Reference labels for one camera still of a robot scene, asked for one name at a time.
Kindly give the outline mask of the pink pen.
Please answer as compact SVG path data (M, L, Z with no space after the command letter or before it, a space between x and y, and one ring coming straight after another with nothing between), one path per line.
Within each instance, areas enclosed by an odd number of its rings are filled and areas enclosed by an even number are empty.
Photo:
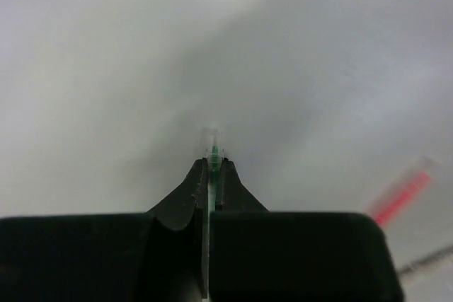
M427 156L413 162L373 200L367 213L381 228L388 226L433 183L439 164Z

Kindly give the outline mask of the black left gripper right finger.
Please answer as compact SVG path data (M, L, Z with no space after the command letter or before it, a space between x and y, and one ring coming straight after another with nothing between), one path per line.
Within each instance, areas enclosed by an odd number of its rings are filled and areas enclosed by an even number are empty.
M383 230L355 212L269 211L219 172L210 216L213 301L402 301Z

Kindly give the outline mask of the green pen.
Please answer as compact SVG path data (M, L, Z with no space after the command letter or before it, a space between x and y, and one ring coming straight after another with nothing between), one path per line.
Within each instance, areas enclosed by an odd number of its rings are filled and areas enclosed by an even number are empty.
M222 146L223 132L220 128L205 127L203 129L205 155L207 159L207 212L205 219L205 245L206 260L210 260L210 215L216 209L217 188L219 174L224 159L224 148Z

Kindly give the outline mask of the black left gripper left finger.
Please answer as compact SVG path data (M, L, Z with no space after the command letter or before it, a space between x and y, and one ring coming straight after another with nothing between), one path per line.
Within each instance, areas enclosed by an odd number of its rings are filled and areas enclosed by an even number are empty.
M1 220L2 301L176 301L207 296L208 165L149 211Z

